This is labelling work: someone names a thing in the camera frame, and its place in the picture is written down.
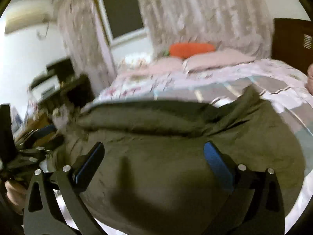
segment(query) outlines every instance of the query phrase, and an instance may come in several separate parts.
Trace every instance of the lace curtain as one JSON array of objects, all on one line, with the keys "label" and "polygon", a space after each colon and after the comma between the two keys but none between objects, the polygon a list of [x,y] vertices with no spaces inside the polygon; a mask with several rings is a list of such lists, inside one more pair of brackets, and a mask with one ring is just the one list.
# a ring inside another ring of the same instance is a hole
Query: lace curtain
[{"label": "lace curtain", "polygon": [[175,42],[210,42],[219,49],[268,58],[273,23],[265,0],[138,0],[155,52]]},{"label": "lace curtain", "polygon": [[77,75],[88,75],[95,95],[111,85],[116,69],[94,0],[55,0],[58,26]]}]

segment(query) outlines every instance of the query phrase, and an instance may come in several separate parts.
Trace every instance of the silver screw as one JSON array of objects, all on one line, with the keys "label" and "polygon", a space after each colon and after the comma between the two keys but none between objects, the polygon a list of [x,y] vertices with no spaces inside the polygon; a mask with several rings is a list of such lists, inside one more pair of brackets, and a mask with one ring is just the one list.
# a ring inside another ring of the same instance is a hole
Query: silver screw
[{"label": "silver screw", "polygon": [[62,170],[65,171],[65,172],[67,172],[67,171],[69,171],[70,169],[71,169],[71,166],[70,166],[70,165],[65,165]]},{"label": "silver screw", "polygon": [[238,169],[241,171],[245,171],[247,169],[247,167],[244,164],[239,164]]},{"label": "silver screw", "polygon": [[273,175],[275,173],[275,171],[272,168],[268,168],[267,172],[271,175]]},{"label": "silver screw", "polygon": [[35,170],[35,175],[38,176],[41,173],[41,169]]}]

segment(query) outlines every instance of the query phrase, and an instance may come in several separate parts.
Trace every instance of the computer monitor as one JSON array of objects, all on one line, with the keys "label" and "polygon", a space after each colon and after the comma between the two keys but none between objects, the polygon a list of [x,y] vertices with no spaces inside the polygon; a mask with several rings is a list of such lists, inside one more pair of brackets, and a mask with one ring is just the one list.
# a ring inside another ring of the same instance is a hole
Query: computer monitor
[{"label": "computer monitor", "polygon": [[59,60],[47,65],[47,72],[54,70],[58,76],[59,82],[66,82],[68,78],[75,75],[72,62],[69,58]]}]

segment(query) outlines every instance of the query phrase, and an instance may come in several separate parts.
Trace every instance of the person's hand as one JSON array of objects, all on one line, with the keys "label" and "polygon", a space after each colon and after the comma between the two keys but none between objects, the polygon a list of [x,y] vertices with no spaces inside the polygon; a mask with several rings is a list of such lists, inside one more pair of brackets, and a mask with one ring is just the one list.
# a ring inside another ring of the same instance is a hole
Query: person's hand
[{"label": "person's hand", "polygon": [[18,214],[23,214],[22,209],[26,201],[26,188],[14,180],[9,180],[4,185],[7,189],[7,198],[12,203],[13,210]]}]

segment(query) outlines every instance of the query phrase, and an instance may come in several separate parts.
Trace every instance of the olive green fabric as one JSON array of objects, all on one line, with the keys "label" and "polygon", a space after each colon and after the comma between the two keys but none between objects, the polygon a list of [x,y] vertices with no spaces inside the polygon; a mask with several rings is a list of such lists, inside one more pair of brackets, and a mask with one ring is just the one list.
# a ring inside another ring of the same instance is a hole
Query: olive green fabric
[{"label": "olive green fabric", "polygon": [[48,168],[73,164],[97,141],[105,157],[82,199],[129,235],[201,234],[227,199],[203,155],[211,140],[235,163],[276,171],[286,215],[304,179],[297,139],[253,87],[213,107],[175,100],[104,104],[72,124]]}]

